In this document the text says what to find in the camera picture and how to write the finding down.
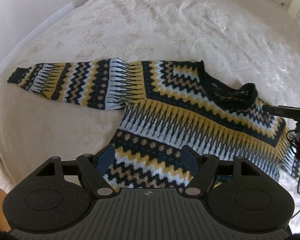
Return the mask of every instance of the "bed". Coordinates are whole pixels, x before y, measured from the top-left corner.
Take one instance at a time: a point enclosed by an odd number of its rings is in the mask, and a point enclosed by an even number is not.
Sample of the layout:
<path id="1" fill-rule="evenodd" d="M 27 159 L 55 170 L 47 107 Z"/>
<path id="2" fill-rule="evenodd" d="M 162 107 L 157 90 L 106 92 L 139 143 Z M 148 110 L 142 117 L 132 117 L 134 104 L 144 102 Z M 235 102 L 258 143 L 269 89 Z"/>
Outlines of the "bed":
<path id="1" fill-rule="evenodd" d="M 8 192 L 51 156 L 98 152 L 122 118 L 121 110 L 44 100 L 8 84 L 11 73 L 111 57 L 204 60 L 210 75 L 233 88 L 253 82 L 266 102 L 300 107 L 300 0 L 89 0 L 73 10 L 0 76 L 1 188 Z M 298 209 L 295 180 L 282 172 L 280 183 Z M 291 229 L 300 232 L 300 215 Z"/>

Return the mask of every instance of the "ridged surface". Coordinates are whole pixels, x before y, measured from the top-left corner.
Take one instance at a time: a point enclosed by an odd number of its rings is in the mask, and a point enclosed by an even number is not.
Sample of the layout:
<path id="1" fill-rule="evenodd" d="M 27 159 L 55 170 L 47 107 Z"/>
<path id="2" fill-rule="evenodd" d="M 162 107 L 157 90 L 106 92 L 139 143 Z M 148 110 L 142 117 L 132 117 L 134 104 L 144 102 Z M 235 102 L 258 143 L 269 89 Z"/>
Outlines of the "ridged surface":
<path id="1" fill-rule="evenodd" d="M 283 230 L 263 235 L 237 232 L 215 221 L 197 199 L 176 189 L 122 189 L 111 199 L 98 200 L 78 224 L 51 234 L 12 230 L 20 240 L 283 240 Z"/>

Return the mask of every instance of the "sweater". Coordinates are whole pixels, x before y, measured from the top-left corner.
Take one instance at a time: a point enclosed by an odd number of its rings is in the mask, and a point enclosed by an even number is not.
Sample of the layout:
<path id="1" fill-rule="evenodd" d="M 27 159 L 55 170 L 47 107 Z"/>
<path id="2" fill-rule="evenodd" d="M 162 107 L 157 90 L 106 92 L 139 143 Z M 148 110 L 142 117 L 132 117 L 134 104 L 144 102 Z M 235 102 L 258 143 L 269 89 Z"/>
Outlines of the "sweater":
<path id="1" fill-rule="evenodd" d="M 115 161 L 104 176 L 115 190 L 182 191 L 192 179 L 181 161 L 183 145 L 221 160 L 244 156 L 276 181 L 280 168 L 300 173 L 285 120 L 262 111 L 255 85 L 232 89 L 211 77 L 203 61 L 42 63 L 18 68 L 8 82 L 50 100 L 124 108 L 110 142 Z"/>

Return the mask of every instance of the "sweater cuff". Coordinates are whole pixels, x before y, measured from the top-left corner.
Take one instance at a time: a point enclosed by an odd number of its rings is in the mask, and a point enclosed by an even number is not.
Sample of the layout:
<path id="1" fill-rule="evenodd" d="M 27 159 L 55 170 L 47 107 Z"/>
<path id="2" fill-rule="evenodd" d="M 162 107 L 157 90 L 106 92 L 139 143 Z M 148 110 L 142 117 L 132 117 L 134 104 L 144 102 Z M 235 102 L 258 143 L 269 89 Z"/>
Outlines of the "sweater cuff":
<path id="1" fill-rule="evenodd" d="M 8 83 L 18 84 L 19 80 L 22 79 L 23 75 L 28 71 L 28 68 L 17 68 L 15 72 L 8 79 Z"/>

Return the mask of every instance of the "metal screw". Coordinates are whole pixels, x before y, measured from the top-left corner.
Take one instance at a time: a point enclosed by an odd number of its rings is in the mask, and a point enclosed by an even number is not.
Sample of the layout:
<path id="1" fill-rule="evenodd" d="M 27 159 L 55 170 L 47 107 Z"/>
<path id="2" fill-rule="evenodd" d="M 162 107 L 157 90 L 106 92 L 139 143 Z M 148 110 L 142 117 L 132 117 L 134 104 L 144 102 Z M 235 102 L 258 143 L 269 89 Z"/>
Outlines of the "metal screw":
<path id="1" fill-rule="evenodd" d="M 108 196 L 112 193 L 112 189 L 110 189 L 108 187 L 102 187 L 102 188 L 98 189 L 97 193 L 101 196 Z"/>
<path id="2" fill-rule="evenodd" d="M 190 196 L 199 195 L 201 193 L 201 190 L 199 190 L 196 187 L 189 187 L 186 189 L 186 193 Z"/>

